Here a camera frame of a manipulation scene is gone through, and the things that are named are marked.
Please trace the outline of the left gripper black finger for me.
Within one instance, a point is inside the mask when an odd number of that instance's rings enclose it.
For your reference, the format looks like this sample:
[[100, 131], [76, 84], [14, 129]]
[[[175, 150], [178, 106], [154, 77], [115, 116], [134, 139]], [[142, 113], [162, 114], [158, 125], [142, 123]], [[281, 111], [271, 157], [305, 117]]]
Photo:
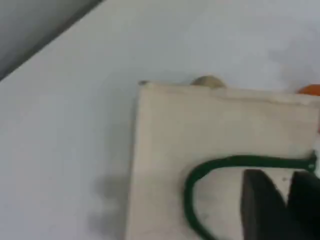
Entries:
[[240, 217], [245, 240], [311, 240], [292, 217], [277, 187], [264, 171], [242, 175]]
[[306, 233], [314, 240], [320, 238], [320, 179], [316, 175], [293, 173], [287, 208]]

